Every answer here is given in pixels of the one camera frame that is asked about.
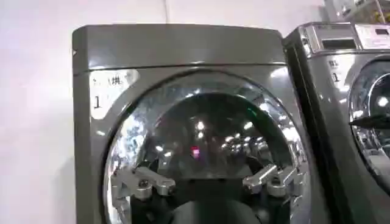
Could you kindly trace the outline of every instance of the washing machine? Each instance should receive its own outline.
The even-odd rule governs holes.
[[[311,23],[284,42],[320,173],[346,223],[390,223],[389,34]]]
[[[328,223],[277,31],[85,26],[73,73],[77,223]]]

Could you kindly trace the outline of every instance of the circular door window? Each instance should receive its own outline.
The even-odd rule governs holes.
[[[210,71],[179,77],[147,92],[129,111],[109,148],[104,173],[109,223],[131,223],[135,208],[130,196],[134,192],[118,193],[113,178],[117,179],[119,170],[124,169],[135,175],[134,170],[140,167],[155,177],[152,184],[170,180],[178,188],[179,183],[198,180],[236,186],[267,167],[277,167],[267,181],[282,180],[288,185],[288,218],[293,223],[308,220],[307,159],[289,114],[265,89],[233,75]],[[293,181],[288,175],[281,178],[289,170],[294,174]],[[278,189],[266,184],[260,192],[277,194]],[[164,191],[166,185],[158,186],[159,194],[170,194]],[[218,185],[221,192],[228,191],[224,186]],[[254,188],[250,190],[260,194]],[[120,203],[118,194],[122,194]]]
[[[352,131],[367,167],[390,193],[390,63],[362,69],[350,93]]]

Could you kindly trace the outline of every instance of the white label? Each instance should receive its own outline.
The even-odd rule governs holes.
[[[355,25],[364,49],[390,49],[390,26]]]
[[[117,98],[139,78],[135,69],[94,71],[90,75],[90,109],[94,119],[103,119]]]
[[[328,68],[333,80],[333,84],[340,91],[347,91],[349,86],[345,86],[349,69],[355,62],[355,56],[350,54],[335,55],[327,57]]]

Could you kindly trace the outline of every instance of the number 1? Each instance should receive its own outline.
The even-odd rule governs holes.
[[[335,82],[339,82],[340,80],[337,78],[337,74],[333,73],[333,76],[335,77]]]
[[[95,96],[95,106],[93,108],[94,109],[100,108],[100,106],[99,106],[99,96]]]

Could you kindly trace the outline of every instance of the control panel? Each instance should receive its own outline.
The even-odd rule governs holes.
[[[355,25],[363,49],[390,49],[390,26]]]
[[[337,50],[390,49],[390,26],[379,24],[312,24],[305,35],[311,53]]]

